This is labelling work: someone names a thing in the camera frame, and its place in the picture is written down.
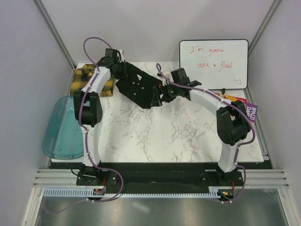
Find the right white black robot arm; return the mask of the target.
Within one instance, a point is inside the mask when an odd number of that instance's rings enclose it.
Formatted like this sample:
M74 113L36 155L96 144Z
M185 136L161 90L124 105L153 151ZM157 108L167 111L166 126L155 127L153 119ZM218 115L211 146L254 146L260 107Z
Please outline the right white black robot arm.
M164 84L153 87L151 106L161 106L176 97L183 97L199 104L216 116L217 134L222 142L221 156L215 179L220 185L227 185L232 180L232 173L237 167L239 146L252 130L242 101L230 101L205 88L199 81L191 81L183 68L171 71L171 79L157 66L158 76Z

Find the black long sleeve shirt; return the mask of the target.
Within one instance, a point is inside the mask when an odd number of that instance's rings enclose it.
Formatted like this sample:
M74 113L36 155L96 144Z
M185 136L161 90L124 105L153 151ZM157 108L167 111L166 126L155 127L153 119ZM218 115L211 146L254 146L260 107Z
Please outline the black long sleeve shirt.
M153 87L161 85L162 81L129 62L127 73L129 79L117 80L116 82L119 92L141 108L150 109L153 98Z

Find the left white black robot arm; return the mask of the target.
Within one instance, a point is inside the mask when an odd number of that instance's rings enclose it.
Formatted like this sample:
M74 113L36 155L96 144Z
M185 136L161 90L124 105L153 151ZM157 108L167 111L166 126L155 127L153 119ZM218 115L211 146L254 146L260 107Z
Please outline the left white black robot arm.
M108 170L100 166L101 159L98 150L99 134L103 124L100 93L113 75L112 67L124 62L122 51L107 48L105 56L98 63L93 63L95 69L87 85L73 94L75 118L83 136L82 165L85 169L90 169L87 180L93 185L99 185L103 181L103 173L100 170Z

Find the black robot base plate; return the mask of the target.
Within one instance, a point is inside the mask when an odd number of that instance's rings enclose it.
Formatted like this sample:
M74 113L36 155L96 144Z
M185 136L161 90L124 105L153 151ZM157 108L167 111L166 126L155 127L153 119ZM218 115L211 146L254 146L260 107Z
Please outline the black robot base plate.
M105 186L110 192L206 192L209 187L240 187L241 173L223 173L217 163L101 163L108 170L81 167L78 186Z

